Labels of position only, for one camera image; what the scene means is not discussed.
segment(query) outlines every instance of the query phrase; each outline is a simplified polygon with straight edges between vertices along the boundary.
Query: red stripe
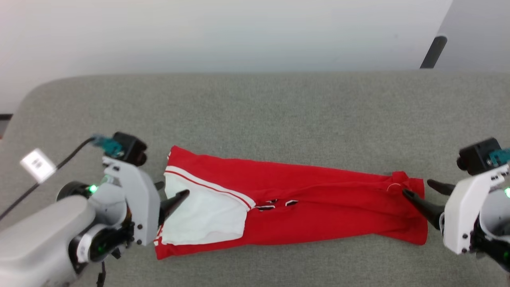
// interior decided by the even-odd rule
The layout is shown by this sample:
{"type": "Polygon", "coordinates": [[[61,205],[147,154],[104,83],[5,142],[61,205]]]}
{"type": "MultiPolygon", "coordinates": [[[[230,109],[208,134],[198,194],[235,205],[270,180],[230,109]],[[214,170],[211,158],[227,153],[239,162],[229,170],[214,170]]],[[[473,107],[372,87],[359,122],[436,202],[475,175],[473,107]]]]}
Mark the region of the red stripe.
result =
{"type": "Polygon", "coordinates": [[[230,194],[231,196],[234,196],[234,197],[236,197],[236,198],[240,199],[242,202],[244,202],[244,204],[246,204],[246,206],[248,206],[248,207],[251,209],[251,206],[250,206],[250,204],[248,204],[248,202],[246,202],[244,199],[242,199],[241,197],[239,197],[239,196],[237,196],[237,195],[235,195],[235,194],[232,194],[232,193],[229,193],[229,192],[223,192],[223,191],[221,191],[221,190],[217,190],[217,189],[212,188],[212,187],[210,187],[210,186],[207,186],[207,185],[204,185],[204,184],[198,183],[198,182],[193,181],[193,180],[191,180],[191,179],[189,179],[189,178],[185,177],[184,175],[182,175],[182,174],[178,174],[178,173],[176,173],[176,172],[171,172],[171,171],[165,171],[165,172],[166,172],[166,173],[170,173],[170,174],[178,175],[178,176],[180,176],[180,177],[182,177],[182,178],[184,178],[184,179],[186,179],[186,180],[188,180],[188,181],[193,182],[194,184],[198,184],[198,185],[200,185],[200,186],[207,187],[207,188],[212,189],[212,190],[214,190],[214,191],[216,191],[216,192],[224,193],[224,194],[230,194]]]}

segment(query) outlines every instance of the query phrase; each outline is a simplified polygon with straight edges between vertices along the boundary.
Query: red and white garment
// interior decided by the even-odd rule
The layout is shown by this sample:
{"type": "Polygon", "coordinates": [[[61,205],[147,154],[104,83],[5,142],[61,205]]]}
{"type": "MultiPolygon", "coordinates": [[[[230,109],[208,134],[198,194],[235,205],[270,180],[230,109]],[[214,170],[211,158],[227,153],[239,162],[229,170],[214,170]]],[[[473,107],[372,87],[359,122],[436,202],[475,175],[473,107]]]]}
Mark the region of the red and white garment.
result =
{"type": "Polygon", "coordinates": [[[158,259],[246,244],[279,245],[376,233],[425,244],[427,221],[403,197],[422,179],[222,159],[171,149],[167,197],[189,197],[158,232],[158,259]]]}

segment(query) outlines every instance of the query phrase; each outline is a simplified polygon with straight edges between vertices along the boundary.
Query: green led light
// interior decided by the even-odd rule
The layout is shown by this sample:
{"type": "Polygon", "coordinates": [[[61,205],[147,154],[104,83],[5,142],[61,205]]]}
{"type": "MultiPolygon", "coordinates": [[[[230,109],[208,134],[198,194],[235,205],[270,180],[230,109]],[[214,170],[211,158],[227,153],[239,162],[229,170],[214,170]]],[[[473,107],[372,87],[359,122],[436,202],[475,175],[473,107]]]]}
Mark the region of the green led light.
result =
{"type": "Polygon", "coordinates": [[[95,186],[95,185],[91,185],[91,186],[89,186],[89,191],[90,191],[91,193],[96,192],[96,191],[97,191],[97,186],[95,186]]]}

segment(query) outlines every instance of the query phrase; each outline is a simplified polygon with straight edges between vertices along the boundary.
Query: gray tabletop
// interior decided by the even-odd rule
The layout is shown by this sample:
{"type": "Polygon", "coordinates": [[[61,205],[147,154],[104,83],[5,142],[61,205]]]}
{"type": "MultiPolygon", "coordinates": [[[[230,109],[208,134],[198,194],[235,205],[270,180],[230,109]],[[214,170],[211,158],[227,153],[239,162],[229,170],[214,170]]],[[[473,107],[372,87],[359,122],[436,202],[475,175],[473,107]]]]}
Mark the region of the gray tabletop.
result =
{"type": "MultiPolygon", "coordinates": [[[[35,89],[0,145],[0,209],[34,180],[19,165],[34,148],[58,162],[93,133],[131,133],[143,166],[163,180],[172,145],[194,153],[311,164],[457,182],[459,148],[490,136],[510,146],[506,74],[386,73],[94,76],[35,89]]],[[[86,147],[0,228],[51,204],[71,180],[101,179],[86,147]]],[[[435,203],[446,198],[427,189],[435,203]]],[[[245,246],[157,261],[153,247],[107,260],[115,286],[506,286],[490,259],[457,256],[430,228],[415,246],[377,235],[286,246],[245,246]]],[[[94,286],[99,266],[74,286],[94,286]]]]}

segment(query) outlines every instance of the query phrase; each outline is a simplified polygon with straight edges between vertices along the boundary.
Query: white tag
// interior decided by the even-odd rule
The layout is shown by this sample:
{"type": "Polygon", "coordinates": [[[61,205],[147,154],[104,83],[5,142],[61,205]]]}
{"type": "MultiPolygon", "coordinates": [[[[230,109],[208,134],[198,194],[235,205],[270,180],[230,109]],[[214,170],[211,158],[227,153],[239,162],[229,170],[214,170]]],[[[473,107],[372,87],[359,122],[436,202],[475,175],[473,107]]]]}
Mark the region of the white tag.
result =
{"type": "Polygon", "coordinates": [[[40,149],[34,149],[27,154],[19,163],[37,180],[43,183],[52,176],[57,168],[40,149]]]}

